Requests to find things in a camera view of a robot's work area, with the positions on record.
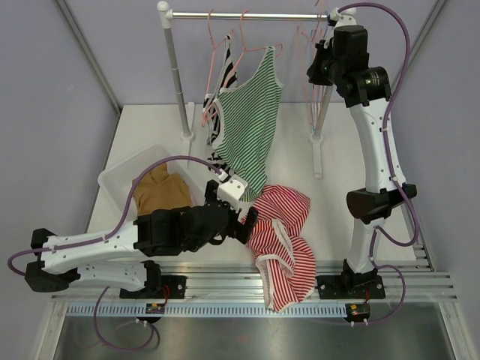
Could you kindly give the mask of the light blue wire hanger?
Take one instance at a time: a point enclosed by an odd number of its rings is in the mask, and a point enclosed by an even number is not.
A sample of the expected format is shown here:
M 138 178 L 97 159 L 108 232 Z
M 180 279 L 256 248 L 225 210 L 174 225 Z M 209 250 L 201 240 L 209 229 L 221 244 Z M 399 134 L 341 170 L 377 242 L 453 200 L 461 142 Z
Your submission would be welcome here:
M 329 25 L 322 27 L 319 23 L 310 30 L 310 60 L 314 60 L 314 45 L 317 43 L 318 38 L 323 39 L 326 36 L 326 32 Z M 310 85 L 310 117 L 312 131 L 317 129 L 317 119 L 320 112 L 320 95 L 322 94 L 322 88 L 317 85 Z

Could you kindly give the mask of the pink wire hanger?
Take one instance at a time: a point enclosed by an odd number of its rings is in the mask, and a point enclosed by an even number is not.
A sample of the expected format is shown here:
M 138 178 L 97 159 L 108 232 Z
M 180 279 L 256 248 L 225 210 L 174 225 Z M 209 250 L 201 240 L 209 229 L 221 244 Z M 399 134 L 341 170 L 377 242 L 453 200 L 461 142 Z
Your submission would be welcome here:
M 326 31 L 328 30 L 329 25 L 321 25 L 321 21 L 318 21 L 316 25 L 310 29 L 310 32 L 307 33 L 307 57 L 310 60 L 307 63 L 307 68 L 310 67 L 311 62 L 314 60 L 314 45 L 322 40 L 326 36 Z M 307 105 L 310 110 L 310 123 L 312 129 L 315 128 L 317 122 L 317 113 L 318 113 L 318 102 L 319 102 L 318 88 L 315 85 L 311 85 L 307 82 Z

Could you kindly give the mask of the red white striped tank top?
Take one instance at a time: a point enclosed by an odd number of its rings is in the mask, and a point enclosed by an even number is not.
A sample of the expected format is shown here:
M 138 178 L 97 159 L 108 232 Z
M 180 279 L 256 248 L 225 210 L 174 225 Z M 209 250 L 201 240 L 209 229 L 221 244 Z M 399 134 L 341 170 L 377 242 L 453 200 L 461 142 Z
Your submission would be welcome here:
M 267 185 L 253 204 L 259 214 L 247 242 L 262 279 L 265 307 L 282 312 L 310 296 L 316 260 L 302 229 L 311 200 L 283 185 Z

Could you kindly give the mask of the tan brown tank top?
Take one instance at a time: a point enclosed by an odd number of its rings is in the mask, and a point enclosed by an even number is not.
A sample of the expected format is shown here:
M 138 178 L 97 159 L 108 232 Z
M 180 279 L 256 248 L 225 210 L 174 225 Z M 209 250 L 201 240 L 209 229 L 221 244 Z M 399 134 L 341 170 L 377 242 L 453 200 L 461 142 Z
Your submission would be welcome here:
M 186 182 L 179 173 L 169 172 L 166 163 L 156 166 L 140 180 L 133 198 L 139 216 L 192 206 Z

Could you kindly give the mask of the green white striped tank top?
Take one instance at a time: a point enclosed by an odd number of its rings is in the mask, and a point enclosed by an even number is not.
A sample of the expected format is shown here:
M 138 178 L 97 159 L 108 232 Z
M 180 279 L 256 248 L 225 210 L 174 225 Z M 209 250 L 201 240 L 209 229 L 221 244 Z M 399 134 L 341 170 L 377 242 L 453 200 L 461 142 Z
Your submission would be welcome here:
M 241 197 L 244 202 L 259 197 L 267 182 L 266 160 L 284 89 L 275 60 L 276 49 L 266 47 L 252 77 L 234 88 L 221 88 L 214 100 L 220 133 L 213 148 L 234 174 L 247 182 Z

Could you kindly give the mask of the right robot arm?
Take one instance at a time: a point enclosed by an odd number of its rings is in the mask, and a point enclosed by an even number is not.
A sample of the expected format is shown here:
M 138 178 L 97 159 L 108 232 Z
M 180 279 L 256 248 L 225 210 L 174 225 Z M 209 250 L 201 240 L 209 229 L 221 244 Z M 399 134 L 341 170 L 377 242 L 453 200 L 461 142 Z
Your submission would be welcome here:
M 329 38 L 316 44 L 308 80 L 325 89 L 317 120 L 323 122 L 332 92 L 344 100 L 358 131 L 365 167 L 365 186 L 346 195 L 354 218 L 352 244 L 339 275 L 320 275 L 321 299 L 384 299 L 382 278 L 374 264 L 375 237 L 392 210 L 417 194 L 396 155 L 393 132 L 386 118 L 392 98 L 388 74 L 370 67 L 368 31 L 361 25 L 336 24 Z

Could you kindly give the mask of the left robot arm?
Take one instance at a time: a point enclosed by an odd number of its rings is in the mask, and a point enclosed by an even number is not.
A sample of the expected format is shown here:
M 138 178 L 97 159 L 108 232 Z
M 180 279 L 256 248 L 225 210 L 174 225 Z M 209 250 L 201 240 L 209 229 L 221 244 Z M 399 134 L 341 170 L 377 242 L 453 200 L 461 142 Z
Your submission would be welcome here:
M 241 218 L 240 181 L 207 183 L 205 202 L 151 214 L 124 222 L 108 235 L 102 232 L 58 236 L 36 229 L 31 249 L 36 256 L 24 279 L 37 293 L 61 292 L 70 287 L 119 289 L 123 299 L 166 297 L 183 277 L 163 275 L 156 257 L 197 252 L 205 245 L 222 245 L 232 238 L 246 244 L 259 212 L 250 207 Z

